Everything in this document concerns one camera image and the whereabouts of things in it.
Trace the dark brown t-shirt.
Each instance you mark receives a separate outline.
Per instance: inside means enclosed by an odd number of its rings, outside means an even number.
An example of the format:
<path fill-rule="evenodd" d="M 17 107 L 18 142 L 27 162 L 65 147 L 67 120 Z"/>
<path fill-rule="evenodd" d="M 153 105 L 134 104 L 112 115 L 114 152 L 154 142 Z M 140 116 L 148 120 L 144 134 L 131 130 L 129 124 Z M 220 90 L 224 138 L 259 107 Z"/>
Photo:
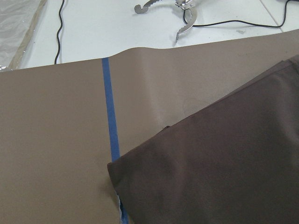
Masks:
<path fill-rule="evenodd" d="M 136 224 L 298 223 L 298 56 L 165 128 L 107 169 Z"/>

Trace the plastic wrapped board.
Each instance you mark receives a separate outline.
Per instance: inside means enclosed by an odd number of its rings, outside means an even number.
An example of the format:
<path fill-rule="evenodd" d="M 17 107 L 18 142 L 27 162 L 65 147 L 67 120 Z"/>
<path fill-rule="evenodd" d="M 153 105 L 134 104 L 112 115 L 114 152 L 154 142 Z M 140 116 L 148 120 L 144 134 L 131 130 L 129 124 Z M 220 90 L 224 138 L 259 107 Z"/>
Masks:
<path fill-rule="evenodd" d="M 46 0 L 0 2 L 0 71 L 19 67 Z"/>

